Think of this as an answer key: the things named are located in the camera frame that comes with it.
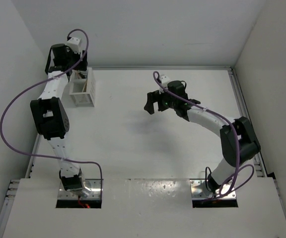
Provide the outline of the gold makeup pencil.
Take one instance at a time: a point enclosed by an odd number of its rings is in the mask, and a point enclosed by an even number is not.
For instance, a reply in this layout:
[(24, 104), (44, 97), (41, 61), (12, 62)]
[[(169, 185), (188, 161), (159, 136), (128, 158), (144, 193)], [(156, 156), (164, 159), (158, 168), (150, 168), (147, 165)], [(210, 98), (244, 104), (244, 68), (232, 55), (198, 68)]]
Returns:
[(86, 88), (87, 88), (87, 80), (85, 81), (85, 84), (83, 86), (82, 92), (86, 92)]

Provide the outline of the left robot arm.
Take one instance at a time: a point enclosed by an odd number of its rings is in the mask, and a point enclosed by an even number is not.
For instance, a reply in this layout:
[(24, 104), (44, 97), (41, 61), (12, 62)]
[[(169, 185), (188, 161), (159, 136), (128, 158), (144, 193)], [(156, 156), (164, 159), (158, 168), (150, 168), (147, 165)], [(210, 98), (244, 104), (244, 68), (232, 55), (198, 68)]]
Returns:
[(80, 166), (69, 158), (67, 137), (70, 122), (61, 102), (72, 73), (66, 70), (79, 58), (80, 54), (73, 53), (65, 44), (50, 47), (45, 69), (49, 81), (39, 98), (30, 102), (30, 109), (37, 132), (49, 142), (59, 158), (59, 178), (64, 190), (80, 197), (85, 192), (85, 179)]

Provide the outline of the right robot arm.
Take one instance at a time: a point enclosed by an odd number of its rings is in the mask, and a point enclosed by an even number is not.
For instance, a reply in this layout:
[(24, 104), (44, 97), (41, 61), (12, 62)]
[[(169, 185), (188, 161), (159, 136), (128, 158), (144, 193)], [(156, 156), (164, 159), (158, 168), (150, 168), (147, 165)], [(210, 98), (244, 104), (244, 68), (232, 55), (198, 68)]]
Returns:
[(247, 161), (261, 151), (250, 120), (246, 117), (227, 118), (201, 106), (200, 101), (188, 97), (185, 81), (161, 82), (160, 78), (155, 81), (159, 89), (147, 94), (145, 111), (154, 114), (154, 104), (158, 105), (160, 112), (172, 109), (180, 118), (196, 123), (220, 138), (223, 158), (205, 176), (203, 194), (220, 198), (236, 191), (234, 185), (239, 172), (247, 168)]

